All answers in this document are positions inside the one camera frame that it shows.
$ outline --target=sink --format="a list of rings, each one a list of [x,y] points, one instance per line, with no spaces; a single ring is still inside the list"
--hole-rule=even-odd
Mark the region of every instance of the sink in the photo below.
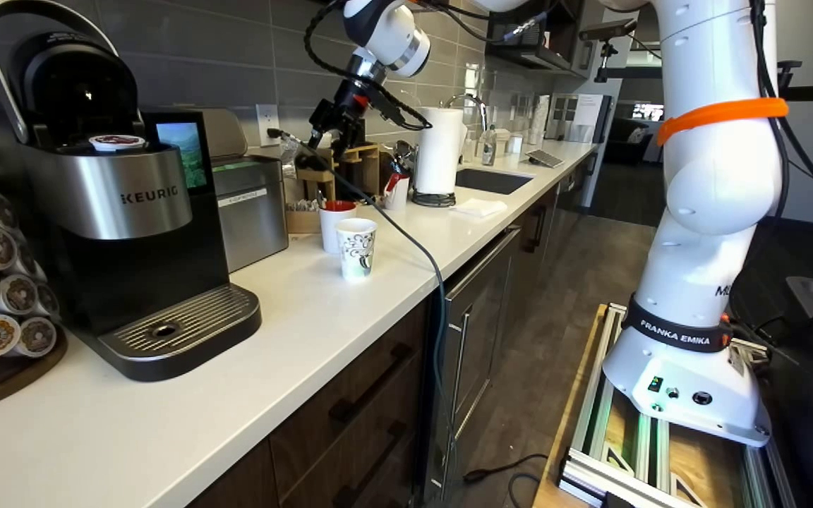
[[[525,187],[532,179],[525,176],[505,176],[505,172],[488,172],[488,169],[460,169],[459,187],[512,196],[514,190]]]

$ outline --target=wooden floor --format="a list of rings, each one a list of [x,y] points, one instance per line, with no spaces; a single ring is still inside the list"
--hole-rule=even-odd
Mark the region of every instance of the wooden floor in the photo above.
[[[547,455],[581,341],[600,303],[628,303],[648,259],[653,225],[576,217],[574,242],[542,279],[532,320],[508,338],[512,346],[481,406],[483,442],[471,464],[504,466],[525,455]],[[508,482],[516,472],[539,475],[542,459],[494,475],[464,492],[466,508],[512,508]],[[516,503],[528,505],[532,481],[516,481]]]

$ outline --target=keurig coffee maker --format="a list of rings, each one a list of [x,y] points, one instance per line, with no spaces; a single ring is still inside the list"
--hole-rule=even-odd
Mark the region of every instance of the keurig coffee maker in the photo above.
[[[228,283],[202,114],[144,115],[130,67],[80,12],[0,2],[0,19],[17,13],[72,28],[29,37],[0,64],[0,124],[14,131],[0,152],[17,152],[0,156],[0,190],[68,331],[140,382],[250,338],[260,306]]]

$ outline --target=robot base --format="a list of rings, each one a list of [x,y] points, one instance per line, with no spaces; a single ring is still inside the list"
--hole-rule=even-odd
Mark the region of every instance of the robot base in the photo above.
[[[756,448],[770,440],[770,417],[748,362],[746,345],[690,352],[628,327],[605,362],[605,375],[649,417]]]

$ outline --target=paper towel roll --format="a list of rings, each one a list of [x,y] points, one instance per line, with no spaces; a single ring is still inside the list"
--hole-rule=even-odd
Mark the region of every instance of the paper towel roll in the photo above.
[[[464,111],[428,107],[433,131],[418,135],[415,191],[453,196],[459,184],[459,160],[464,152]]]

